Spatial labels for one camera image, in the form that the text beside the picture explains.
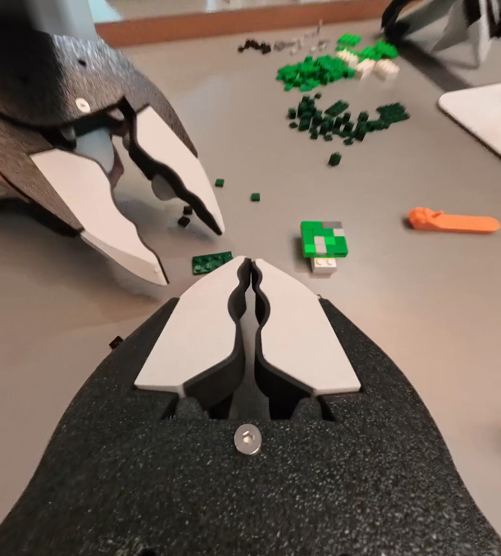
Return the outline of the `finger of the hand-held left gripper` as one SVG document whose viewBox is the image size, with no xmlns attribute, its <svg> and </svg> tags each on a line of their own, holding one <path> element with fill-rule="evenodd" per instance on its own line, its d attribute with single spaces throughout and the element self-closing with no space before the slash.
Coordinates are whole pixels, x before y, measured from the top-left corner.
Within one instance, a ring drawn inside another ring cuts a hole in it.
<svg viewBox="0 0 501 556">
<path fill-rule="evenodd" d="M 101 165 L 60 149 L 32 155 L 32 161 L 81 225 L 81 238 L 131 274 L 164 286 L 157 255 L 118 209 Z"/>
<path fill-rule="evenodd" d="M 134 115 L 128 152 L 147 179 L 159 176 L 206 226 L 224 234 L 225 224 L 204 167 L 154 107 L 145 106 Z"/>
</svg>

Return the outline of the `pile of grey lego pieces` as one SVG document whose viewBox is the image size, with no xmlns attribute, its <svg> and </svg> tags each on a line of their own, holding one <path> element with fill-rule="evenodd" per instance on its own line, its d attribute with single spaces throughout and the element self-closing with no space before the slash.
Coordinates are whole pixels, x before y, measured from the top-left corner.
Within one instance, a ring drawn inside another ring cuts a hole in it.
<svg viewBox="0 0 501 556">
<path fill-rule="evenodd" d="M 323 20 L 320 20 L 315 29 L 308 31 L 299 37 L 275 41 L 272 50 L 275 52 L 289 50 L 291 55 L 295 55 L 306 45 L 311 44 L 311 51 L 315 52 L 323 44 L 323 39 L 321 38 L 322 28 Z"/>
</svg>

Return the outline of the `orange brick separator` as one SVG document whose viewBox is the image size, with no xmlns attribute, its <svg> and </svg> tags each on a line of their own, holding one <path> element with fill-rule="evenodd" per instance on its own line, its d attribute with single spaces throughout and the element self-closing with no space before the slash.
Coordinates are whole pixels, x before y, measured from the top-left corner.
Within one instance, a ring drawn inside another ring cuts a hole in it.
<svg viewBox="0 0 501 556">
<path fill-rule="evenodd" d="M 426 207 L 416 207 L 408 214 L 413 229 L 446 233 L 488 234 L 500 230 L 499 221 L 487 216 L 454 215 L 442 211 L 432 211 Z"/>
</svg>

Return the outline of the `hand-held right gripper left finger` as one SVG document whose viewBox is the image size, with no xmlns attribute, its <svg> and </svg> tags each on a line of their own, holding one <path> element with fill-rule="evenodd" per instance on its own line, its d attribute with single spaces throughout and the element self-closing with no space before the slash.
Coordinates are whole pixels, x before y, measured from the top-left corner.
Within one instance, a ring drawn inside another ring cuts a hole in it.
<svg viewBox="0 0 501 556">
<path fill-rule="evenodd" d="M 251 260 L 237 256 L 187 289 L 176 300 L 135 387 L 194 398 L 203 410 L 231 398 L 246 370 L 240 320 L 250 279 Z"/>
</svg>

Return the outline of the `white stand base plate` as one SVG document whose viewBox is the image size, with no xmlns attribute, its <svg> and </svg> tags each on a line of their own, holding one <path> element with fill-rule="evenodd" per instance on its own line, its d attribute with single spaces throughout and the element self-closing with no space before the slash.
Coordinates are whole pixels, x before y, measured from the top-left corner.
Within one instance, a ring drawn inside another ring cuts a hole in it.
<svg viewBox="0 0 501 556">
<path fill-rule="evenodd" d="M 437 106 L 501 158 L 501 83 L 447 92 Z"/>
</svg>

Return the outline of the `pile of black lego pieces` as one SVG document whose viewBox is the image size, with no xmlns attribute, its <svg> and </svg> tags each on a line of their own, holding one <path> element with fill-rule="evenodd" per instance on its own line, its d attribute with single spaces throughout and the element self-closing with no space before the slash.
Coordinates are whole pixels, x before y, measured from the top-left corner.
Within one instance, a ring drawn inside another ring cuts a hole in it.
<svg viewBox="0 0 501 556">
<path fill-rule="evenodd" d="M 248 50 L 260 52 L 262 55 L 272 52 L 272 45 L 266 41 L 258 41 L 254 38 L 247 38 L 243 44 L 237 47 L 238 53 L 243 53 Z"/>
</svg>

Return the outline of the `bright green lego assembly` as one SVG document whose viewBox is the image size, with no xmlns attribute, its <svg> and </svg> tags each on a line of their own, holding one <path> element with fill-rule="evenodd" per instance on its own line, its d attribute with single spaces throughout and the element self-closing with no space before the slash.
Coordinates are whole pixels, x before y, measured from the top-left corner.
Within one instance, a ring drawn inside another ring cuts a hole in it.
<svg viewBox="0 0 501 556">
<path fill-rule="evenodd" d="M 302 254 L 313 274 L 331 275 L 337 262 L 348 256 L 347 239 L 341 221 L 302 221 Z"/>
</svg>

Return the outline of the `black and white stand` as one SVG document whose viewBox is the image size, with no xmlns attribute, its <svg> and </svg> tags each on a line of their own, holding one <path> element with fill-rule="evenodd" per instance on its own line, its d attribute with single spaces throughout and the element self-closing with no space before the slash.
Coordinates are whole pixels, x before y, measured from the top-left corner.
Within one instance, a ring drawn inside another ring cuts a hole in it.
<svg viewBox="0 0 501 556">
<path fill-rule="evenodd" d="M 381 17 L 381 32 L 395 45 L 408 36 L 447 17 L 441 38 L 433 52 L 467 44 L 476 67 L 490 52 L 494 39 L 501 39 L 501 1 L 423 1 L 415 10 L 402 15 L 411 1 L 392 1 Z"/>
</svg>

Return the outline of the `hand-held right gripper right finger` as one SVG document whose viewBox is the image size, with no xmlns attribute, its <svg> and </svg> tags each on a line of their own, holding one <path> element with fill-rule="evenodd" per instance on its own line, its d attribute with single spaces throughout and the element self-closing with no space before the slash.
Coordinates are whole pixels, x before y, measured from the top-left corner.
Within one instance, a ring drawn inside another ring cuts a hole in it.
<svg viewBox="0 0 501 556">
<path fill-rule="evenodd" d="M 304 399 L 354 394 L 360 380 L 320 298 L 263 259 L 252 262 L 254 379 L 271 420 L 289 420 Z"/>
</svg>

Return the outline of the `pile of bright green bricks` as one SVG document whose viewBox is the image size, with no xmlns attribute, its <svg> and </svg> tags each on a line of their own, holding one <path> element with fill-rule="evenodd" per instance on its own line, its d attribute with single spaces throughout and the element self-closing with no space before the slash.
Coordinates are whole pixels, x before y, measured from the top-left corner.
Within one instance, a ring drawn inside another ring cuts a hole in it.
<svg viewBox="0 0 501 556">
<path fill-rule="evenodd" d="M 317 58 L 307 56 L 294 65 L 281 67 L 276 80 L 283 83 L 285 91 L 297 88 L 301 92 L 309 92 L 337 81 L 350 80 L 355 74 L 355 70 L 342 59 L 326 54 Z"/>
</svg>

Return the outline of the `pile of dark green bricks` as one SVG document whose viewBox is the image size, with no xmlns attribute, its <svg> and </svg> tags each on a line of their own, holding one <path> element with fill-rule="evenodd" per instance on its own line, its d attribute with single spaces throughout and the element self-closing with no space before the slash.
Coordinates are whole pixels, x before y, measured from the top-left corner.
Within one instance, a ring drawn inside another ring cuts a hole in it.
<svg viewBox="0 0 501 556">
<path fill-rule="evenodd" d="M 352 115 L 350 105 L 336 118 L 325 116 L 324 111 L 327 108 L 320 109 L 317 100 L 317 96 L 305 95 L 296 107 L 289 107 L 286 112 L 289 128 L 308 133 L 311 140 L 322 138 L 329 142 L 340 138 L 345 145 L 350 146 L 355 142 L 362 142 L 369 133 L 385 131 L 391 126 L 380 121 L 379 116 L 376 119 L 371 118 L 367 111 Z"/>
</svg>

